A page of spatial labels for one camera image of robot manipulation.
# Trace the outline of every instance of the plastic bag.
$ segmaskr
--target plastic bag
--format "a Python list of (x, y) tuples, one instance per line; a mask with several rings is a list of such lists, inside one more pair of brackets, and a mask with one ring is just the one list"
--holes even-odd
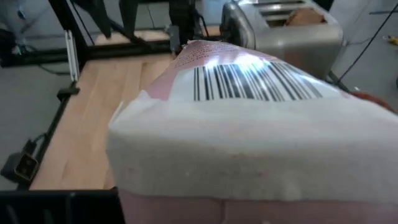
[(115, 113), (107, 153), (127, 210), (141, 196), (397, 203), (397, 133), (395, 114), (275, 57), (196, 41)]

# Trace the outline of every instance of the toaster slot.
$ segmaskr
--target toaster slot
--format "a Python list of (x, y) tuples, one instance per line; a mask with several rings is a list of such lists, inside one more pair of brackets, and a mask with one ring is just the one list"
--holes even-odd
[(293, 11), (307, 6), (303, 1), (275, 0), (257, 3), (256, 7), (269, 27), (280, 27), (286, 23)]

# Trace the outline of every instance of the gray floor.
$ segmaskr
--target gray floor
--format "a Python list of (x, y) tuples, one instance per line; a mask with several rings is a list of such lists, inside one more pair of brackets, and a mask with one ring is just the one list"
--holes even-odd
[[(198, 2), (197, 8), (203, 13), (207, 24), (221, 22), (221, 9), (226, 0), (203, 0)], [(362, 0), (336, 0), (334, 12), (339, 22), (344, 23), (345, 16), (349, 13), (348, 4)], [(371, 37), (386, 14), (367, 16), (368, 12), (391, 10), (397, 0), (369, 0), (372, 4), (366, 8), (361, 19), (356, 20), (355, 32), (350, 34), (349, 41), (358, 43)], [(105, 0), (108, 15), (121, 23), (118, 13), (117, 0)], [(38, 49), (51, 49), (65, 47), (63, 30), (49, 8), (46, 0), (26, 1), (23, 4), (27, 14), (27, 23), (17, 18), (16, 13), (9, 16), (16, 20), (20, 29), (25, 29), (24, 35), (30, 45)], [(91, 18), (83, 11), (80, 14), (93, 38), (98, 35), (98, 28)], [(31, 20), (37, 20), (29, 26)], [(168, 4), (143, 4), (140, 5), (137, 14), (137, 29), (164, 27), (170, 23), (168, 17)], [(380, 96), (398, 109), (398, 90), (395, 79), (398, 77), (398, 47), (387, 44), (381, 39), (383, 35), (398, 35), (398, 14), (394, 14), (377, 38), (368, 48), (361, 60), (347, 74), (343, 82), (350, 89), (359, 88), (362, 91)], [(365, 47), (363, 44), (347, 46), (339, 60), (333, 67), (333, 71), (339, 77), (353, 63), (355, 58)], [(57, 70), (66, 70), (67, 66), (49, 65)], [(20, 151), (27, 138), (32, 138), (44, 132), (58, 107), (56, 93), (61, 87), (69, 84), (67, 77), (56, 77), (37, 67), (0, 68), (0, 166), (11, 152)], [(0, 190), (14, 189), (15, 184), (0, 178)]]

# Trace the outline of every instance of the barcode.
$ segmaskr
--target barcode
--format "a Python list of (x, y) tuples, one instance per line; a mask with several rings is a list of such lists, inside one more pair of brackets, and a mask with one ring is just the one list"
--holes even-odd
[(193, 100), (244, 98), (279, 102), (323, 98), (324, 86), (313, 83), (302, 72), (280, 62), (196, 67)]

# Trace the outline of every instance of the black bracket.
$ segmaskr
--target black bracket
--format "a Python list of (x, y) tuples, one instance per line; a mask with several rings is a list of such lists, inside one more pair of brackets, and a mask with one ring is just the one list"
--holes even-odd
[(80, 92), (80, 89), (77, 87), (62, 88), (58, 91), (57, 98), (58, 98), (58, 100), (62, 101), (65, 98), (68, 98), (72, 95), (77, 95), (79, 92)]
[(32, 157), (36, 145), (35, 141), (28, 140), (22, 152), (12, 153), (1, 169), (0, 175), (19, 184), (29, 183), (39, 166), (37, 160)]

